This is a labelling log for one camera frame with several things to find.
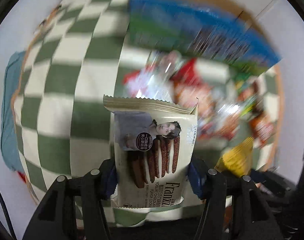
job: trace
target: plastic wrapper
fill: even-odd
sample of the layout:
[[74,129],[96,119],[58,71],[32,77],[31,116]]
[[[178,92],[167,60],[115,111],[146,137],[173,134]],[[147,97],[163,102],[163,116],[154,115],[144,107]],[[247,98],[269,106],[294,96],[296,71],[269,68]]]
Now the plastic wrapper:
[[160,76],[146,70],[127,80],[124,97],[149,98],[172,103],[169,88]]
[[197,132],[197,108],[146,98],[104,96],[114,113],[117,207],[168,207],[182,201]]
[[215,169],[222,172],[229,170],[237,177],[249,174],[252,167],[253,137],[246,138],[218,160]]
[[149,98],[172,103],[168,80],[182,63],[182,56],[177,51],[152,51],[143,70],[125,75],[124,97]]
[[267,143],[267,140],[274,133],[273,124],[270,122],[269,117],[265,112],[260,113],[257,117],[250,120],[249,125],[252,129],[254,137],[260,140],[261,147]]

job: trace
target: white wall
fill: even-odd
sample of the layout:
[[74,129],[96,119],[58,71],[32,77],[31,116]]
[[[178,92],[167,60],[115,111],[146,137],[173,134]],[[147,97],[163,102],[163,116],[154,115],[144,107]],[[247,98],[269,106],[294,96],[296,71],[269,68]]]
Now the white wall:
[[[60,0],[19,0],[0,25],[0,127],[4,70],[10,56],[26,49],[39,23]],[[0,191],[6,202],[17,239],[22,239],[36,208],[25,184],[4,164],[0,151]],[[5,217],[0,206],[0,220]]]
[[297,182],[304,153],[304,22],[287,0],[278,0],[259,22],[283,58],[285,105],[278,173]]

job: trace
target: red snack package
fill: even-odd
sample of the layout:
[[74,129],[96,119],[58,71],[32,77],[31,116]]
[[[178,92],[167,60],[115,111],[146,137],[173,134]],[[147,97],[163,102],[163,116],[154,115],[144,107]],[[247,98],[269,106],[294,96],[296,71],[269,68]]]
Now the red snack package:
[[263,147],[274,132],[273,124],[270,122],[268,116],[262,112],[257,117],[250,120],[249,125],[253,131],[254,137],[259,138],[261,147]]
[[140,70],[125,74],[123,77],[123,85],[128,83],[131,79],[135,79],[139,73],[140,73]]
[[171,77],[170,80],[176,83],[183,83],[185,85],[195,86],[203,84],[202,78],[194,69],[196,58],[190,59],[186,62],[180,70]]
[[194,107],[198,104],[198,118],[212,116],[215,103],[211,89],[204,83],[195,70],[196,58],[189,60],[171,78],[174,82],[175,103],[184,107]]

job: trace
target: teal fabric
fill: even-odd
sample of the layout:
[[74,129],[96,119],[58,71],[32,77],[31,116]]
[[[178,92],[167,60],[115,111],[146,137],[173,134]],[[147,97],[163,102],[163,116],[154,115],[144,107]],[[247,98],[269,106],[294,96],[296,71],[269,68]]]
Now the teal fabric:
[[2,102],[1,152],[7,167],[12,171],[24,173],[17,148],[11,98],[18,87],[21,66],[25,51],[14,53],[8,62],[4,75],[4,92]]

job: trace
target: chocolate cookie image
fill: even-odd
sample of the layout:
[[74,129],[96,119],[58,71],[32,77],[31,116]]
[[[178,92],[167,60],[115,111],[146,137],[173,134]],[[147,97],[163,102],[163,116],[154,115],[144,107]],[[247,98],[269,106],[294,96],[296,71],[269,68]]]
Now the chocolate cookie image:
[[170,165],[170,150],[171,150],[172,140],[166,140],[166,173],[170,173],[169,165]]
[[161,176],[164,177],[165,176],[165,171],[166,171],[166,165],[167,165],[167,149],[166,149],[166,143],[165,143],[165,139],[161,138],[160,139],[161,142],[161,155],[162,155],[162,173]]
[[178,136],[174,139],[174,154],[173,154],[172,173],[174,173],[176,171],[176,167],[178,165],[179,151],[180,151],[180,137]]
[[[170,166],[170,151],[173,144],[173,164]],[[156,138],[152,148],[146,152],[127,151],[127,164],[132,181],[138,188],[145,184],[154,183],[155,178],[164,177],[166,174],[175,173],[180,151],[180,137],[174,139]]]
[[152,145],[152,154],[153,154],[153,158],[154,158],[154,169],[155,169],[155,176],[157,178],[160,177],[160,173],[159,173],[159,140],[154,139],[153,140],[153,145]]
[[144,153],[141,151],[128,151],[127,164],[132,181],[138,188],[144,188],[145,178]]

